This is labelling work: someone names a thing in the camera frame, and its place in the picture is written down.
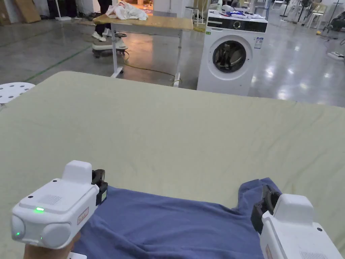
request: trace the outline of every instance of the speaker grille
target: speaker grille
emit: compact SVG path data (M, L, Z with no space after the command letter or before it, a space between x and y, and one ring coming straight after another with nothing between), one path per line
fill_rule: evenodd
M60 196L47 194L47 195L43 196L38 202L43 203L43 204L55 205L61 199L62 199L62 197L60 197Z
M303 259L328 259L325 254L322 253L309 253L309 252L300 252Z

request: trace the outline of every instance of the cardboard box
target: cardboard box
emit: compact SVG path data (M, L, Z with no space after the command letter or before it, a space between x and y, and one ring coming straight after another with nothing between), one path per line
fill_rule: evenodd
M16 5L18 6L21 14L23 15L25 22L31 23L31 22L41 20L41 17L32 0L14 0L14 1Z

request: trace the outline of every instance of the person's leg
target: person's leg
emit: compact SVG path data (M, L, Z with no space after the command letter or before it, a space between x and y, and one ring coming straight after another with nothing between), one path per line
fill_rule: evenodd
M105 10L104 10L104 13L107 12L109 6L112 6L112 0L104 0L104 6L103 6L104 9L105 9ZM106 23L106 24L105 24L105 28L111 30L110 23Z
M101 7L101 14L105 14L109 8L109 3L111 4L112 0L98 0L99 6ZM97 24L95 31L99 36L103 37L102 33L105 28L110 28L110 24Z

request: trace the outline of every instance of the washing machine control panel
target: washing machine control panel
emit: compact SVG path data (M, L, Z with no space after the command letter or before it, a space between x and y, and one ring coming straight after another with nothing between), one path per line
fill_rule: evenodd
M207 26L232 30L266 32L267 23L209 17Z

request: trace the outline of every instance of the blue clothing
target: blue clothing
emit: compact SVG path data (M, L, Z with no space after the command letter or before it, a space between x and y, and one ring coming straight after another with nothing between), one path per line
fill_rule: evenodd
M109 187L73 252L88 259L263 259L250 216L266 184L278 190L269 178L242 184L233 209Z

